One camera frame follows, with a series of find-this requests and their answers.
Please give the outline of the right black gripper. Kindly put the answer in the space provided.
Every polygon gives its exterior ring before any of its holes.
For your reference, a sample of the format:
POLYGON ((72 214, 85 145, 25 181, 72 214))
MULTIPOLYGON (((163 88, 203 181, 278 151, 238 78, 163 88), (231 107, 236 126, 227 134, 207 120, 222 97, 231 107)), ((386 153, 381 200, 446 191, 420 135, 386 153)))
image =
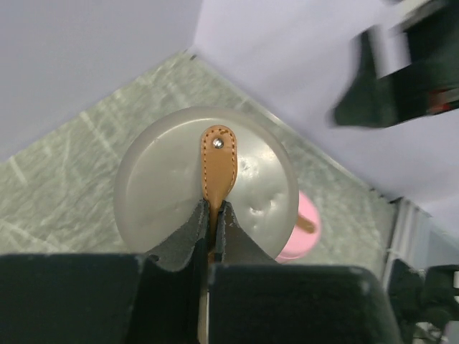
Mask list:
POLYGON ((458 2, 429 1, 402 22, 410 64, 379 78, 372 31, 359 35, 355 77, 333 109, 337 126, 388 128, 458 109, 458 2))

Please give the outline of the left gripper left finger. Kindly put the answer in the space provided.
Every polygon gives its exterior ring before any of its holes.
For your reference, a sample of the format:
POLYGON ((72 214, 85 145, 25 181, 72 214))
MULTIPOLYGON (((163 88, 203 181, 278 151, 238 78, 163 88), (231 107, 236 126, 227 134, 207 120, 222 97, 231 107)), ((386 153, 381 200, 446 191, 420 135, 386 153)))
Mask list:
POLYGON ((209 207, 140 254, 4 254, 3 343, 205 343, 209 207))

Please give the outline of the grey lid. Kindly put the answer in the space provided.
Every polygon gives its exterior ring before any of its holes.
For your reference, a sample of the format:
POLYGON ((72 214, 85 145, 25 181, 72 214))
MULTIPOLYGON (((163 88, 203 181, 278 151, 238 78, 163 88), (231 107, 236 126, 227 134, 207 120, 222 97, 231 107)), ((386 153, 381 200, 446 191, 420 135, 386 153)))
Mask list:
POLYGON ((199 201, 231 204, 238 224, 277 258, 298 218, 299 190, 279 140, 246 114, 188 107, 147 127, 123 156, 115 223, 132 252, 160 244, 199 201))

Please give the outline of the pink lid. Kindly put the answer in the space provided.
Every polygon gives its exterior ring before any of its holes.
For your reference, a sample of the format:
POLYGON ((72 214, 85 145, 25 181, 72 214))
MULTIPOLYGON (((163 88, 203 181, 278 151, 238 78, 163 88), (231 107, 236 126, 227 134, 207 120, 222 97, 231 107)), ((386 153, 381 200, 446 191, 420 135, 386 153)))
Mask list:
POLYGON ((287 244, 275 258, 278 263, 300 259, 316 246, 321 236, 321 218, 313 202, 299 193, 298 218, 287 244))

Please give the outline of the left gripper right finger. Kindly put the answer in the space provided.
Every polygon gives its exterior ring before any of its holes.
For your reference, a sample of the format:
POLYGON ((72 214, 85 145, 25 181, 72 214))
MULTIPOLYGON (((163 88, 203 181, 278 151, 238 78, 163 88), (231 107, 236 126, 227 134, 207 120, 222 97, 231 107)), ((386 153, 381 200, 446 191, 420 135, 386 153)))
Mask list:
POLYGON ((248 264, 256 243, 222 205, 222 260, 209 272, 209 343, 401 343, 387 294, 356 266, 248 264))

